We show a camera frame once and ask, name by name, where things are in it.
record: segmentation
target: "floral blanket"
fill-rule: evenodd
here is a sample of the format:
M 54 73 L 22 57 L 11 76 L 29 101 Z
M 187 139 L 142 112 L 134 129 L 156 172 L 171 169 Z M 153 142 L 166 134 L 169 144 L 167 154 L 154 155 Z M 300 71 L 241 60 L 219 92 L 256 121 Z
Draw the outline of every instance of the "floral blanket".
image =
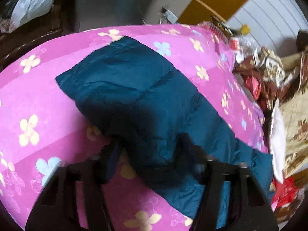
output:
M 0 73 L 0 200 L 24 227 L 32 206 L 60 160 L 76 163 L 110 140 L 89 124 L 55 77 L 94 50 L 127 35 L 167 58 L 213 105 L 237 138 L 267 152 L 259 119 L 234 79 L 234 54 L 211 32 L 189 25 L 92 29 L 48 41 Z M 194 70 L 186 63 L 194 63 Z M 190 218 L 145 187 L 125 153 L 104 186 L 115 230 L 189 230 Z M 81 187 L 80 224 L 87 226 Z

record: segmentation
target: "white cloth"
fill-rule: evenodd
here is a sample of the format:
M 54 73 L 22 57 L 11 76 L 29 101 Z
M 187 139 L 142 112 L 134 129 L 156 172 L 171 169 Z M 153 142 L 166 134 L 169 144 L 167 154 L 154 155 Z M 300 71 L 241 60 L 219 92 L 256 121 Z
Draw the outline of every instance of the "white cloth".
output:
M 286 134 L 283 117 L 276 100 L 269 132 L 269 150 L 273 155 L 273 172 L 276 180 L 283 184 L 283 168 L 285 166 Z
M 11 16 L 9 33 L 34 18 L 47 14 L 54 0 L 18 0 Z

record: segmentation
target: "quilted puffer jacket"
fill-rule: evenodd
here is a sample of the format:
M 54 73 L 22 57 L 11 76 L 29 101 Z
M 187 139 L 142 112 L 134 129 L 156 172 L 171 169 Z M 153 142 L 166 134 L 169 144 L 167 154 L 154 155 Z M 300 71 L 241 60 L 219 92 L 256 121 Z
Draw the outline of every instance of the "quilted puffer jacket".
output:
M 267 195 L 272 156 L 235 138 L 197 88 L 163 56 L 130 38 L 98 49 L 56 78 L 80 112 L 102 133 L 125 141 L 144 183 L 178 211 L 195 217 L 204 186 L 193 178 L 177 136 L 225 163 L 247 162 Z M 225 224 L 225 183 L 217 227 Z

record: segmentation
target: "red object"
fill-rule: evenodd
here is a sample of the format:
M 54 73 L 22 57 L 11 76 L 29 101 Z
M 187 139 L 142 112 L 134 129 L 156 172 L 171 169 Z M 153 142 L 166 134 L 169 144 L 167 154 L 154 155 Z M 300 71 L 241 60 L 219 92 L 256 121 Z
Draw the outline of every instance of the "red object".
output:
M 272 198 L 272 204 L 278 200 L 277 208 L 291 203 L 296 198 L 299 188 L 294 186 L 293 177 L 285 179 L 283 184 L 280 184 L 275 179 L 273 183 L 276 187 L 276 193 Z
M 263 99 L 259 100 L 259 101 L 258 101 L 258 104 L 259 104 L 260 108 L 261 108 L 263 111 L 267 110 L 266 99 L 263 98 Z
M 253 76 L 246 76 L 244 78 L 245 86 L 249 89 L 254 100 L 258 100 L 261 93 L 261 85 Z
M 231 38 L 229 40 L 229 47 L 233 50 L 233 51 L 240 51 L 240 42 L 238 41 L 237 38 Z

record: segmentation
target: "wooden stick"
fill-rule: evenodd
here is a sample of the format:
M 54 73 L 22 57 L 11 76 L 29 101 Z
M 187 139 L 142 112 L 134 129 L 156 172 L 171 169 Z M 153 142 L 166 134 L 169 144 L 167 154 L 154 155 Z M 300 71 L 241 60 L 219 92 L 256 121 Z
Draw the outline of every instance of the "wooden stick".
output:
M 196 2 L 200 3 L 203 7 L 205 7 L 206 9 L 208 9 L 210 12 L 212 12 L 220 21 L 222 21 L 223 23 L 226 23 L 227 21 L 220 15 L 218 14 L 215 10 L 213 10 L 211 7 L 209 7 L 208 5 L 206 5 L 203 1 L 201 0 L 195 0 Z

